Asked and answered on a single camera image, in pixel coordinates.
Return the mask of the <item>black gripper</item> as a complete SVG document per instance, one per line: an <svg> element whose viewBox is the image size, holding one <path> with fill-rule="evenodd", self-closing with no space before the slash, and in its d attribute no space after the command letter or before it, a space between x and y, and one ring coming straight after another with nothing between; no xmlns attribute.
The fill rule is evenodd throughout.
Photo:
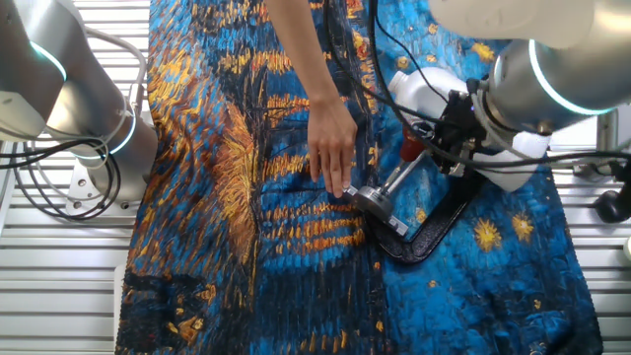
<svg viewBox="0 0 631 355"><path fill-rule="evenodd" d="M441 120L442 123L437 125L426 120L411 120L407 129L407 139L419 142L433 139L433 144L440 150L461 159L471 160L487 133L475 116L469 94L451 90ZM426 153L439 171L449 169L450 160L437 150L427 147Z"/></svg>

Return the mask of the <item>bare right hand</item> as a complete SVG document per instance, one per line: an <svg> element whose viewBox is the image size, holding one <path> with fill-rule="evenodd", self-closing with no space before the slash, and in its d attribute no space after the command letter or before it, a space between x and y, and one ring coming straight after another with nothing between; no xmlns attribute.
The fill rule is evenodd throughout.
<svg viewBox="0 0 631 355"><path fill-rule="evenodd" d="M313 182L340 198L350 186L357 124L339 98L310 100L308 147Z"/></svg>

